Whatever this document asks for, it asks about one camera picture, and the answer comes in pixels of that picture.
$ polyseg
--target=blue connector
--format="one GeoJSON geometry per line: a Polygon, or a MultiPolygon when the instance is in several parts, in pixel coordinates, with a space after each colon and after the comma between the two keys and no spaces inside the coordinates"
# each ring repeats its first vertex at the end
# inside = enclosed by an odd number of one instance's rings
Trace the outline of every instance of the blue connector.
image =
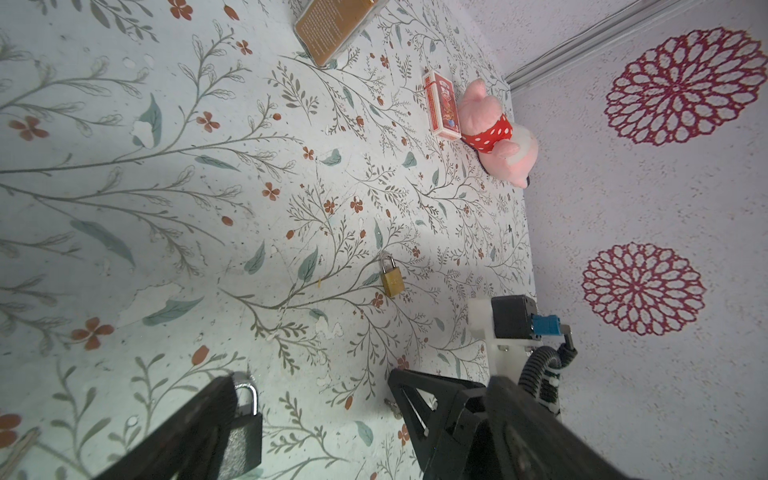
{"type": "Polygon", "coordinates": [[[557,315],[532,315],[534,335],[562,335],[560,332],[560,318],[557,315]]]}

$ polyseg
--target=wall trim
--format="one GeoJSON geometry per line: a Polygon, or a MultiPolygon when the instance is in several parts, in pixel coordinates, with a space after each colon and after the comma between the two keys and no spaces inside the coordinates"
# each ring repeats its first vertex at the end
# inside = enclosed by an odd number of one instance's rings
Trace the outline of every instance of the wall trim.
{"type": "Polygon", "coordinates": [[[507,75],[511,96],[579,65],[638,31],[685,12],[703,0],[638,0],[507,75]]]}

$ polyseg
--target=white wall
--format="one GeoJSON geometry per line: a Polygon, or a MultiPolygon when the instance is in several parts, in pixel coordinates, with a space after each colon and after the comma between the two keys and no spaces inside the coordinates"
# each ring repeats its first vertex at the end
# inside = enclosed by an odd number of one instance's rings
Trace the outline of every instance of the white wall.
{"type": "Polygon", "coordinates": [[[499,60],[498,70],[510,74],[633,0],[456,1],[480,28],[488,52],[499,60]]]}
{"type": "Polygon", "coordinates": [[[768,2],[703,2],[513,99],[541,143],[525,191],[539,309],[574,327],[580,352],[564,422],[638,478],[768,478],[768,87],[687,143],[635,144],[604,113],[627,64],[720,26],[768,51],[768,2]],[[583,272],[630,242],[690,261],[707,289],[697,321],[641,336],[592,311],[583,272]]]}

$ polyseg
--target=red mandala pattern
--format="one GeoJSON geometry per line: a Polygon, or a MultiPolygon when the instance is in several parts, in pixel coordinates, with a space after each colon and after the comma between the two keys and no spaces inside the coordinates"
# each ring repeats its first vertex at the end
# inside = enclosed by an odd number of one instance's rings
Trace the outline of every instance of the red mandala pattern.
{"type": "Polygon", "coordinates": [[[677,332],[704,308],[701,275],[668,248],[614,245],[590,261],[583,275],[592,311],[622,332],[677,332]]]}
{"type": "Polygon", "coordinates": [[[745,31],[694,30],[646,51],[614,80],[608,124],[634,143],[711,134],[757,100],[768,58],[745,31]]]}

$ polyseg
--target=padlock shackle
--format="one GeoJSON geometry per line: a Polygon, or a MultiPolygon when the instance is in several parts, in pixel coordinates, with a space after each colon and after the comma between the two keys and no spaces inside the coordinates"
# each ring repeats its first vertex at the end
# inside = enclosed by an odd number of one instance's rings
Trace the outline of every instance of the padlock shackle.
{"type": "Polygon", "coordinates": [[[243,372],[235,372],[232,374],[232,383],[235,385],[235,390],[250,390],[253,396],[253,415],[257,415],[259,413],[259,393],[256,391],[256,386],[253,384],[250,376],[243,372]]]}
{"type": "Polygon", "coordinates": [[[397,268],[397,265],[395,265],[395,258],[394,258],[392,255],[388,255],[388,254],[387,254],[387,255],[384,255],[384,256],[381,258],[381,263],[382,263],[382,272],[384,272],[384,273],[387,273],[387,271],[386,271],[386,268],[384,268],[384,262],[386,262],[386,259],[388,259],[388,258],[389,258],[389,261],[390,261],[390,262],[392,262],[392,270],[394,270],[395,268],[397,268]]]}

